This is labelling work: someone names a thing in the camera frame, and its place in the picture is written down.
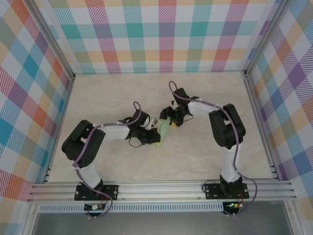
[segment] black mounting plate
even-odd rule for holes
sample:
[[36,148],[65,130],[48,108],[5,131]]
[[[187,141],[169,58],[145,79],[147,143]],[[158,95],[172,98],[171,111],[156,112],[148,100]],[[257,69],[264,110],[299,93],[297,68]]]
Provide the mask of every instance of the black mounting plate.
[[[203,189],[205,191],[206,199],[241,199],[241,195],[239,193],[236,193],[231,197],[225,197],[220,184],[205,184]],[[245,192],[245,189],[248,189],[246,184],[242,184],[239,191],[243,194],[244,199],[248,199],[249,192]]]
[[[118,185],[103,185],[101,187],[101,191],[109,195],[113,201],[117,200]],[[78,192],[78,194],[75,193],[75,196],[74,196],[75,201],[100,201],[101,200],[101,195],[99,195],[98,193],[94,193],[83,184],[77,185],[76,192]]]

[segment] marble surface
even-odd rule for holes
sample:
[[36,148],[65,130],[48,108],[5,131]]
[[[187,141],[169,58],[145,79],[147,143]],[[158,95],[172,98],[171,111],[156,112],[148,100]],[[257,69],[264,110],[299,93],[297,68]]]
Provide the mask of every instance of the marble surface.
[[[250,178],[271,177],[239,72],[129,73],[77,76],[49,181],[78,180],[61,146],[81,120],[116,122],[134,114],[133,101],[138,101],[151,117],[158,118],[173,100],[168,89],[170,80],[183,87],[189,96],[197,95],[221,106],[234,104],[246,127],[240,171]],[[137,143],[137,139],[132,140],[133,145]],[[104,142],[94,162],[105,181],[218,179],[222,150],[214,141],[209,121],[195,117],[180,128],[170,127],[159,150],[154,144],[133,148],[126,140]]]

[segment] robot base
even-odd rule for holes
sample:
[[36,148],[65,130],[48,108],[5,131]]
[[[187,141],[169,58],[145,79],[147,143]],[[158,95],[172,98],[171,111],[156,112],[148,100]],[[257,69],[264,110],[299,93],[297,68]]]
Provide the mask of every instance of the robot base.
[[[109,195],[113,201],[117,200],[118,195],[118,185],[103,185],[101,182],[95,187],[95,190],[103,192]],[[76,192],[74,196],[75,201],[106,201],[106,198],[99,193],[95,193],[87,188],[85,185],[79,183],[76,187]]]
[[243,199],[249,198],[249,192],[246,184],[242,183],[238,192],[234,193],[230,197],[225,197],[221,184],[205,184],[204,185],[205,198],[206,199],[241,199],[242,196],[239,192],[242,193]]

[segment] green object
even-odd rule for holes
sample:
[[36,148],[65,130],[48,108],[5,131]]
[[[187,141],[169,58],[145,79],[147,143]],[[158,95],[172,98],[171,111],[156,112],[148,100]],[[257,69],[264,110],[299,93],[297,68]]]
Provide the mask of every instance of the green object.
[[157,128],[158,133],[161,136],[161,141],[156,144],[156,149],[159,149],[162,145],[162,142],[170,128],[170,120],[159,121],[159,126]]

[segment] plaid wall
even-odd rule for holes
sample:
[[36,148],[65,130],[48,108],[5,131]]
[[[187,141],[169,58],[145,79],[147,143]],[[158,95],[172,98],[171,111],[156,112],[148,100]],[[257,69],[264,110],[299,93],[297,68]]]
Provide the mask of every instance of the plaid wall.
[[[263,10],[266,4],[274,3],[273,0],[36,2],[69,62],[83,73],[241,71],[253,46],[248,45],[256,40],[252,36],[259,34],[255,32],[258,22],[266,20]],[[52,18],[56,18],[58,25],[52,24]]]
[[250,80],[303,226],[313,230],[313,0],[292,1]]
[[0,234],[45,173],[70,80],[22,0],[0,0]]
[[265,31],[267,30],[267,28],[269,26],[270,21],[272,20],[273,16],[276,13],[276,10],[277,10],[280,2],[281,2],[281,0],[275,0],[275,3],[273,4],[273,7],[270,10],[270,12],[269,12],[269,14],[268,14],[268,16],[267,16],[267,18],[266,18],[266,20],[264,22],[264,25],[263,25],[261,31],[259,32],[259,35],[258,35],[258,37],[257,37],[257,39],[256,39],[256,41],[255,41],[255,43],[253,45],[253,48],[250,51],[250,54],[248,56],[248,59],[246,60],[246,63],[244,65],[243,70],[247,69],[247,67],[248,67],[248,65],[249,65],[249,63],[250,63],[250,61],[251,61],[251,59],[252,59],[252,57],[253,57],[253,55],[255,53],[256,48],[259,46],[259,44],[260,44],[260,42],[261,42],[261,40],[263,38],[263,35],[264,35]]

